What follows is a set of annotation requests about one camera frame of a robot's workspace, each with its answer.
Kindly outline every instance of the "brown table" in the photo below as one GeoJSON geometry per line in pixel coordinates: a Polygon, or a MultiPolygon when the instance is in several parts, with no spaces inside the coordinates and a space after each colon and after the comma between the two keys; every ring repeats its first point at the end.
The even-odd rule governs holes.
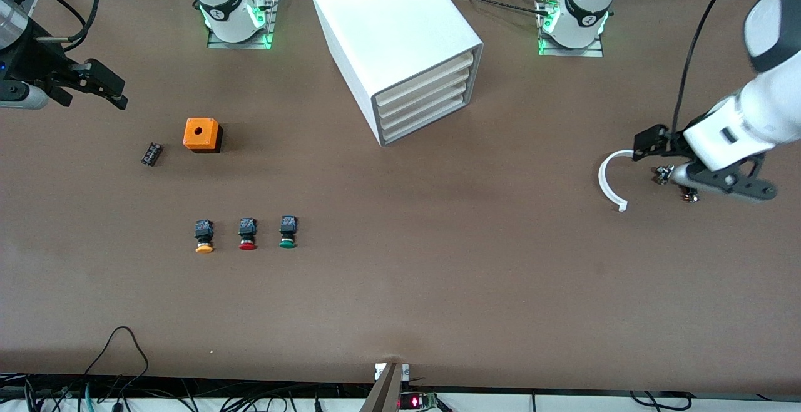
{"type": "MultiPolygon", "coordinates": [[[[427,384],[801,392],[798,148],[770,153],[780,192],[758,206],[684,204],[650,181],[659,159],[611,165],[626,213],[596,181],[670,120],[707,0],[615,0],[603,59],[541,58],[532,16],[454,0],[486,44],[472,103],[389,148],[311,0],[281,3],[268,51],[204,49],[191,1],[101,0],[72,55],[125,78],[127,110],[76,95],[0,112],[0,370],[83,372],[128,324],[162,376],[369,381],[400,358],[427,384]],[[181,146],[206,116],[221,155],[181,146]],[[297,249],[277,246],[282,214],[297,249]],[[210,255],[193,252],[200,219],[210,255]]],[[[684,123],[752,77],[752,3],[710,16],[684,123]]],[[[34,16],[75,30],[54,1],[34,16]]],[[[120,336],[96,372],[140,368],[120,336]]]]}

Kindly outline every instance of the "orange box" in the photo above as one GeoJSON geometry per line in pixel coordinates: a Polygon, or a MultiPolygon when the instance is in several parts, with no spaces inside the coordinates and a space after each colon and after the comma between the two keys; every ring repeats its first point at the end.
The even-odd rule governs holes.
{"type": "Polygon", "coordinates": [[[223,127],[214,118],[186,119],[183,146],[195,153],[220,153],[223,127]]]}

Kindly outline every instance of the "white curved tube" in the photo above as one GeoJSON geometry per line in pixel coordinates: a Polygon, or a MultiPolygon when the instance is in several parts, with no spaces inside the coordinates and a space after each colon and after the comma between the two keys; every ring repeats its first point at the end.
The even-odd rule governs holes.
{"type": "Polygon", "coordinates": [[[618,150],[618,152],[610,153],[609,157],[606,157],[606,160],[601,163],[601,167],[598,169],[598,185],[601,186],[601,190],[603,190],[603,194],[609,198],[615,204],[618,204],[618,212],[625,212],[626,207],[629,205],[629,201],[624,200],[618,195],[615,195],[615,192],[612,191],[612,188],[609,186],[609,183],[606,181],[606,165],[609,164],[609,161],[612,158],[616,157],[628,157],[632,158],[635,152],[630,149],[618,150]]]}

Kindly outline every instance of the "white vented box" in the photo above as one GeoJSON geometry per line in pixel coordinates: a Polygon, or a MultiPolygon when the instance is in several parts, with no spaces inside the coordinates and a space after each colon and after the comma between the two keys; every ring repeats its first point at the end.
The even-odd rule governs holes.
{"type": "Polygon", "coordinates": [[[483,43],[450,0],[313,0],[378,144],[470,101],[483,43]]]}

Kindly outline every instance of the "silver cylinder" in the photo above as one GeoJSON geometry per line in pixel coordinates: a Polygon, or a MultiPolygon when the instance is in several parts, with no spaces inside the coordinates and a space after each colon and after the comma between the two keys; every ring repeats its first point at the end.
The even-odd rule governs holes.
{"type": "Polygon", "coordinates": [[[13,0],[0,0],[0,50],[17,41],[28,27],[28,15],[13,0]]]}

